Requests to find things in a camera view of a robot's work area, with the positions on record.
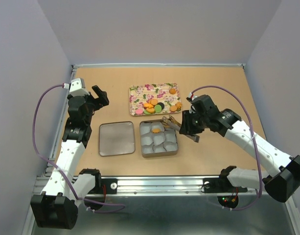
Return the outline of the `metal tongs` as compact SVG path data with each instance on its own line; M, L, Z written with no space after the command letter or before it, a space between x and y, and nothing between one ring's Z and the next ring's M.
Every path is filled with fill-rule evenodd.
M180 133L181 124L173 116L171 115L169 115L168 117L163 116L161 119L161 123L163 124L164 127L174 129L176 132ZM185 134L185 136L196 143L198 143L200 140L200 137L198 135Z

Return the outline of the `orange flower cookie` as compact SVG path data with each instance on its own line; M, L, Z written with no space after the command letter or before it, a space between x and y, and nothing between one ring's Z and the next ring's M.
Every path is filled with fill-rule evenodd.
M182 103L181 102L177 102L176 103L176 107L177 107L177 109L181 109L182 108Z

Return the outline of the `plain round orange cookie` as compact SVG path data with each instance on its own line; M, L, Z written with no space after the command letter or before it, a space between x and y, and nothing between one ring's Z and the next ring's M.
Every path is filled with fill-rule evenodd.
M177 111L177 106L175 106L175 105L171 106L171 107L170 107L170 111L171 111L171 112Z

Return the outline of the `small ridged orange cookie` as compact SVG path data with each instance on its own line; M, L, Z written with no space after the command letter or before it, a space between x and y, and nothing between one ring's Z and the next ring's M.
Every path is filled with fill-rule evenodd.
M175 90L174 88L172 88L172 89L169 90L169 92L170 92L171 94L175 94L175 93L176 93L176 90Z

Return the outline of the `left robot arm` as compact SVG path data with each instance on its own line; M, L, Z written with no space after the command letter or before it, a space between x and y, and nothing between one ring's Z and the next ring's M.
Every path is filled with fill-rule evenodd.
M71 230L78 218L78 208L86 194L99 192L102 188L101 174L97 169L84 169L79 182L72 183L80 158L86 150L92 129L91 120L102 107L109 105L107 92L97 85L93 97L82 86L63 84L69 89L68 118L65 124L61 149L50 179L39 195L33 195L30 205L40 228Z

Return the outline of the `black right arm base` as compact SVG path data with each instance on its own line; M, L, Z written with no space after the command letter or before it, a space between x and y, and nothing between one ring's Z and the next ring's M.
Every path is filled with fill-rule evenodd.
M232 184L228 181L228 179L221 178L204 178L203 179L203 187L204 193L228 193L228 192L247 192L247 188L243 187L233 187Z

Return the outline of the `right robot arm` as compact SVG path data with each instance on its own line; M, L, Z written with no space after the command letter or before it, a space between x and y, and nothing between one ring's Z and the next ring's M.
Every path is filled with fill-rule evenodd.
M194 136L209 129L230 140L252 156L257 171L229 166L221 171L220 189L254 188L267 192L278 202L286 202L300 187L300 155L295 157L277 149L231 109L220 111L209 95L190 94L190 110L182 112L180 134Z

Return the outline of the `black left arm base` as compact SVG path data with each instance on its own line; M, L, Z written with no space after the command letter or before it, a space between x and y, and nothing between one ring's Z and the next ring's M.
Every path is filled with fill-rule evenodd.
M112 189L111 184L117 185L117 179L116 178L102 178L101 179L101 186L95 187L92 190L89 191L88 194L117 194L117 188Z

